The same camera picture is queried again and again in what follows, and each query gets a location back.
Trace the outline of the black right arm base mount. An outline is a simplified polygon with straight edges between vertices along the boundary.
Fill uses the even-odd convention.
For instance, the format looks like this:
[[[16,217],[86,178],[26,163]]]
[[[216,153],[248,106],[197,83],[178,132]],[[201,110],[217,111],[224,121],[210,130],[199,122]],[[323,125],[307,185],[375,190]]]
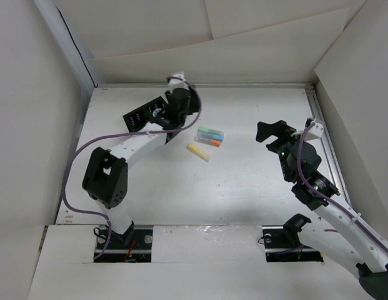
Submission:
[[[323,263],[324,258],[319,251],[303,245],[298,233],[307,223],[308,217],[296,214],[283,225],[262,226],[262,234],[257,243],[264,246],[268,263]]]

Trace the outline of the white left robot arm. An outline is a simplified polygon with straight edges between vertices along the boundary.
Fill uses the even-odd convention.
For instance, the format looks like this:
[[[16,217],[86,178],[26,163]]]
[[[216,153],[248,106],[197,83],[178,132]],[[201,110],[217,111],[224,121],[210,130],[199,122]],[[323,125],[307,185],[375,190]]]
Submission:
[[[184,127],[188,115],[200,110],[191,87],[170,88],[123,116],[131,137],[109,149],[91,153],[82,188],[97,202],[111,222],[111,240],[120,248],[132,243],[134,223],[125,197],[130,168],[156,148],[167,144]]]

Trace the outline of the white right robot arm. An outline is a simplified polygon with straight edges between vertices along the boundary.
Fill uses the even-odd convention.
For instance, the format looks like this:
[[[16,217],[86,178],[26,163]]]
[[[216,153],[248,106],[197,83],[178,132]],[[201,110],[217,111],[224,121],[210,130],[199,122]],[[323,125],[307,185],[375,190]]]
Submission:
[[[325,254],[349,271],[370,297],[388,299],[388,241],[319,172],[322,158],[310,141],[320,139],[323,133],[323,124],[314,118],[307,119],[303,131],[283,120],[257,123],[257,142],[276,137],[266,148],[277,154],[283,178],[293,184],[295,198],[329,223],[335,233],[331,236],[310,218],[295,214],[282,225],[282,238],[294,249],[307,246]]]

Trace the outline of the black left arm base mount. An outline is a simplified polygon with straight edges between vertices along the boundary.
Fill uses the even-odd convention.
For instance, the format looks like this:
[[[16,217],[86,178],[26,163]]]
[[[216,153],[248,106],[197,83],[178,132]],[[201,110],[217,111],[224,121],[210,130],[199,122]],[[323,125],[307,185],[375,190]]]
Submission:
[[[95,227],[93,233],[95,263],[150,263],[152,260],[153,226],[134,226],[126,237],[113,232],[107,247],[108,227]]]

